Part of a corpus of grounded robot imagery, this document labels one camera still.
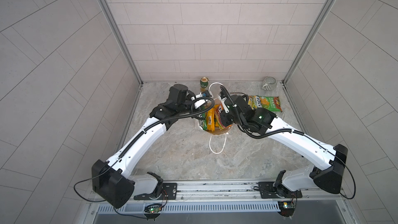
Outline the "white printed paper bag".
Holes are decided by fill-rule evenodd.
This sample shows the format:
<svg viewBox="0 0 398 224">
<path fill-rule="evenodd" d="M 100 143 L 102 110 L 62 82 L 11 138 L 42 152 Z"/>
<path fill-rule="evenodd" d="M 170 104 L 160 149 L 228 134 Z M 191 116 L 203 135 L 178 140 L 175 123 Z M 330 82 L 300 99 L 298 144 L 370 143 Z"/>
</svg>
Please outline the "white printed paper bag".
<svg viewBox="0 0 398 224">
<path fill-rule="evenodd" d="M 221 85 L 222 83 L 218 82 L 209 85 L 208 92 L 209 95 L 212 96 L 215 104 L 211 110 L 205 114 L 199 115 L 199 119 L 194 118 L 195 128 L 199 131 L 208 133 L 209 149 L 214 154 L 220 154 L 223 152 L 226 145 L 228 132 L 233 126 L 233 124 L 223 125 L 221 123 L 221 111 L 224 110 L 224 100 L 222 100 L 221 96 L 219 95 L 219 93 L 221 93 Z M 217 140 L 223 141 L 223 146 L 219 152 L 214 151 L 211 147 L 211 142 Z"/>
</svg>

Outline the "green chip snack bag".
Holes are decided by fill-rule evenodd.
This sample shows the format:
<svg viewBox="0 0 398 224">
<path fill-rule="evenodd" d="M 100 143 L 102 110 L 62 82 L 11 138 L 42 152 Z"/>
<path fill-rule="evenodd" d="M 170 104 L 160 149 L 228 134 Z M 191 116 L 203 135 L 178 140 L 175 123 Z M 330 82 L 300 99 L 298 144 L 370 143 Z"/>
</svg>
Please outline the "green chip snack bag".
<svg viewBox="0 0 398 224">
<path fill-rule="evenodd" d="M 278 96 L 261 96 L 261 106 L 271 112 L 283 112 Z"/>
</svg>

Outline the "green colourful snack bag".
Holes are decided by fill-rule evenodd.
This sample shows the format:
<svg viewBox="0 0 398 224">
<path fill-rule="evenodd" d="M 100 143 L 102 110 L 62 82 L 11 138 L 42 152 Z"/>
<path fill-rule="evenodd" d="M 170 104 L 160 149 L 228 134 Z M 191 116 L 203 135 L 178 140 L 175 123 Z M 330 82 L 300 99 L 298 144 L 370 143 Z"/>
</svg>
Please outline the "green colourful snack bag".
<svg viewBox="0 0 398 224">
<path fill-rule="evenodd" d="M 261 98 L 257 95 L 250 95 L 248 97 L 248 105 L 253 109 L 256 110 L 258 108 L 262 108 Z"/>
</svg>

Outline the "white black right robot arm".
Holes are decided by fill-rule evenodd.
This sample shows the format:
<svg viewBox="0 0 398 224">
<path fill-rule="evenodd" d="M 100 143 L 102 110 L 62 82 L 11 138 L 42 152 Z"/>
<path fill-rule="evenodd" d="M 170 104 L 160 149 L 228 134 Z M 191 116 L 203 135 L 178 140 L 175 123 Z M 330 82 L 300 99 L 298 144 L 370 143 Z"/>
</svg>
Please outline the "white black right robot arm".
<svg viewBox="0 0 398 224">
<path fill-rule="evenodd" d="M 332 146 L 311 138 L 265 108 L 253 110 L 244 96 L 222 92 L 218 98 L 222 105 L 222 125 L 236 124 L 253 139 L 271 138 L 311 162 L 308 167 L 279 172 L 273 184 L 273 190 L 279 197 L 289 198 L 297 191 L 315 187 L 335 195 L 341 192 L 348 153 L 345 146 Z"/>
</svg>

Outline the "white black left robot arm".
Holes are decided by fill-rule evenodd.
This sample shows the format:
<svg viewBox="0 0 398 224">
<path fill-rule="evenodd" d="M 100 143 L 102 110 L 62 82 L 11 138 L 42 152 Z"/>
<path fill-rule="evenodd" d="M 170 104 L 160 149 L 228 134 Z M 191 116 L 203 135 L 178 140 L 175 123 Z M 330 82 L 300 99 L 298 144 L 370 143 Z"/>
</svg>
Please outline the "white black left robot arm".
<svg viewBox="0 0 398 224">
<path fill-rule="evenodd" d="M 194 95 L 187 86 L 175 84 L 164 103 L 155 107 L 141 129 L 106 161 L 92 166 L 93 191 L 114 208 L 121 208 L 131 197 L 163 193 L 163 179 L 155 173 L 133 176 L 132 172 L 150 146 L 176 121 L 208 112 L 215 104 L 209 91 Z"/>
</svg>

